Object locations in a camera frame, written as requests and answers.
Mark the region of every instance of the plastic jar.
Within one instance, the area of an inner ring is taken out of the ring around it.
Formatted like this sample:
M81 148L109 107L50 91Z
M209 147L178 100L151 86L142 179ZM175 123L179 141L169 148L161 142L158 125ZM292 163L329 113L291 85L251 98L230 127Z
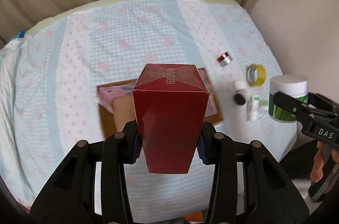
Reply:
M299 75L282 75L270 79L268 114L275 121L296 122L295 115L273 103L273 95L279 91L306 103L308 98L308 78Z

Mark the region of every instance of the open cardboard box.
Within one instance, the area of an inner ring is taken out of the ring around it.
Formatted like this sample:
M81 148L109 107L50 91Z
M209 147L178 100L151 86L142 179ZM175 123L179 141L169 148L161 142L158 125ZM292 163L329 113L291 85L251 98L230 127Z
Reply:
M208 90L210 91L210 98L208 101L206 116L204 120L209 121L212 124L217 124L223 121L223 116L216 94L213 90L211 81L208 78L206 70L204 68L199 68L199 73L204 80ZM133 83L136 81L137 79L130 79L127 81L112 82L97 86L98 95L100 88L113 87L112 89L124 89L124 91L120 91L122 94L115 97L112 100L111 104L107 104L106 107L98 104L101 128L104 133L105 139L118 131L122 131L126 122L133 121L135 119L132 87Z

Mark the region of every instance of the red box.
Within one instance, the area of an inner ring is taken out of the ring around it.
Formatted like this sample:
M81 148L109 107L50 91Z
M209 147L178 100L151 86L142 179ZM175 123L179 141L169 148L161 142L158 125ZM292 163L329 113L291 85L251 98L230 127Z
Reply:
M195 65L146 64L133 89L150 173L188 173L209 91Z

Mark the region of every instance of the metal screw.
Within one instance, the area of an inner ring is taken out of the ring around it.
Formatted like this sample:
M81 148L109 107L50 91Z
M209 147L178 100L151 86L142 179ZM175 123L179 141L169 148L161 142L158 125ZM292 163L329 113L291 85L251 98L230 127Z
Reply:
M253 142L252 142L252 145L253 145L254 147L261 147L261 143L260 143L259 141L253 141Z
M215 139L223 139L224 137L224 134L220 133L220 132L217 132L217 133L214 133L214 138Z
M114 134L114 137L117 138L117 139L121 139L124 136L125 136L125 133L123 133L123 132L117 132L117 133Z
M86 145L86 141L85 140L80 140L77 142L77 146L78 147L84 147Z

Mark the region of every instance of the adhesive tape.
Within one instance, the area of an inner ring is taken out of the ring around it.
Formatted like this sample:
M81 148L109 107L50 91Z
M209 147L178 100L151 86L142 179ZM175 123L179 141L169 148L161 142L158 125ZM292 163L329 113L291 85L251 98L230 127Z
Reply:
M261 86L266 80L265 67L259 64L251 64L246 67L246 79L250 86Z

